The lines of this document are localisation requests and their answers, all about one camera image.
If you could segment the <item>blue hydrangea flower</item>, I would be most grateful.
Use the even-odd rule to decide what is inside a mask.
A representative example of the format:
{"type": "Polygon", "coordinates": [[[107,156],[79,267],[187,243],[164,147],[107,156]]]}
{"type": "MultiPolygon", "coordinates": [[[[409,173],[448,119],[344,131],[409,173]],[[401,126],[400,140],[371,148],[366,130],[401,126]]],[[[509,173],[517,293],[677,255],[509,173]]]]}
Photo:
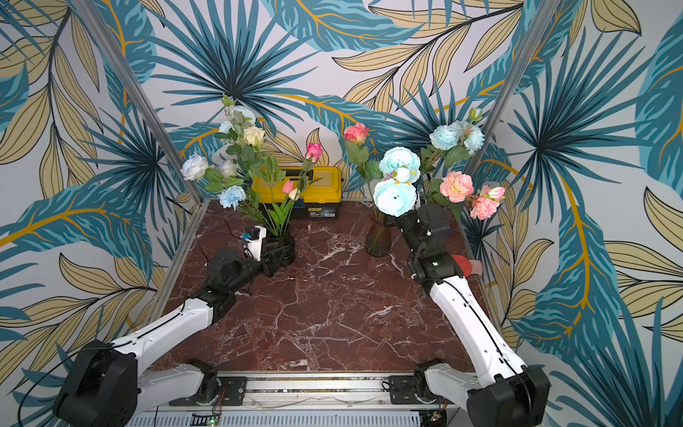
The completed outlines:
{"type": "Polygon", "coordinates": [[[238,210],[239,204],[247,199],[245,190],[240,185],[235,185],[223,190],[219,197],[219,203],[223,208],[238,210]]]}

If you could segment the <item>light blue rose stem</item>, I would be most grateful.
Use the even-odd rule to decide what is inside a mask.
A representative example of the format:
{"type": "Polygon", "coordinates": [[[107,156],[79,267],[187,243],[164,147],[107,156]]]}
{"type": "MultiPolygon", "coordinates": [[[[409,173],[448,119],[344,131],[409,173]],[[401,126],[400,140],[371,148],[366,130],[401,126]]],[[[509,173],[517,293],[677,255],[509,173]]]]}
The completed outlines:
{"type": "Polygon", "coordinates": [[[375,206],[386,215],[400,217],[414,208],[417,190],[414,184],[420,178],[421,160],[410,149],[395,147],[385,152],[379,162],[384,175],[375,185],[375,206]]]}

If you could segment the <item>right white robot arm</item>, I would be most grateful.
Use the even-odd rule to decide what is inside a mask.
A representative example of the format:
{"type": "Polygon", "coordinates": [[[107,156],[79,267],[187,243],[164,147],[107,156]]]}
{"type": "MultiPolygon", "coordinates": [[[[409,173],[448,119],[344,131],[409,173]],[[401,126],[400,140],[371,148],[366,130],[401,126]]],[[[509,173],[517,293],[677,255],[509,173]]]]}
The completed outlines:
{"type": "Polygon", "coordinates": [[[416,398],[453,403],[475,426],[540,425],[550,380],[510,348],[484,313],[446,249],[450,227],[445,209],[423,205],[401,215],[397,226],[410,250],[413,280],[445,314],[475,369],[468,374],[438,359],[425,362],[414,373],[416,398]]]}

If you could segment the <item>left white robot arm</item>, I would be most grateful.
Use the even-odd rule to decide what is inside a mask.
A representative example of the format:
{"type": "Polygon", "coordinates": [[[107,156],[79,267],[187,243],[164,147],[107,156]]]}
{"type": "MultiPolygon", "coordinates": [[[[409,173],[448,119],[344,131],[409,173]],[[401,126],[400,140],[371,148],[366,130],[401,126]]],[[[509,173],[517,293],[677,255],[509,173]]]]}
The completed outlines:
{"type": "Polygon", "coordinates": [[[237,293],[258,276],[273,277],[295,260],[295,240],[253,227],[242,250],[227,247],[206,267],[202,288],[167,315],[110,343],[94,340],[76,359],[53,404],[72,426],[125,426],[138,414],[174,401],[216,406],[225,395],[216,368],[192,359],[165,371],[152,366],[190,336],[219,323],[237,293]]]}

